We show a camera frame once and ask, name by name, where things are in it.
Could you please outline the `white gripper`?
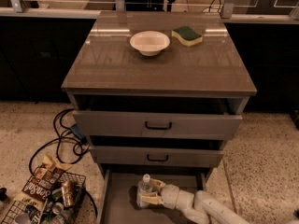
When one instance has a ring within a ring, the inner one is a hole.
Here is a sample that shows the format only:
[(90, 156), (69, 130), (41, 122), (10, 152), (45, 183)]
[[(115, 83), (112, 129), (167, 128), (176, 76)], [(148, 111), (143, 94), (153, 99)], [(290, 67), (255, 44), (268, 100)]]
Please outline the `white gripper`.
[(162, 180), (153, 178), (150, 180), (150, 183), (152, 184), (152, 191), (161, 192), (161, 196), (157, 193), (151, 193), (149, 195), (141, 195), (140, 200), (143, 203), (162, 204), (168, 209), (174, 209), (179, 195), (179, 187), (172, 184), (166, 185)]

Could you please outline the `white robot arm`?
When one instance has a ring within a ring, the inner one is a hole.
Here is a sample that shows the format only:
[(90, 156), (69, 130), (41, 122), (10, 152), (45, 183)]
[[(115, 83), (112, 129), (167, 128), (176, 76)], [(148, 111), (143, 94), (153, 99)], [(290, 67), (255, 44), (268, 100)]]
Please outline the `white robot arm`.
[(250, 224), (206, 191), (193, 194), (149, 175), (144, 175), (138, 182), (136, 203), (140, 208), (160, 204), (171, 210), (177, 209), (196, 224), (208, 224), (210, 217), (219, 224)]

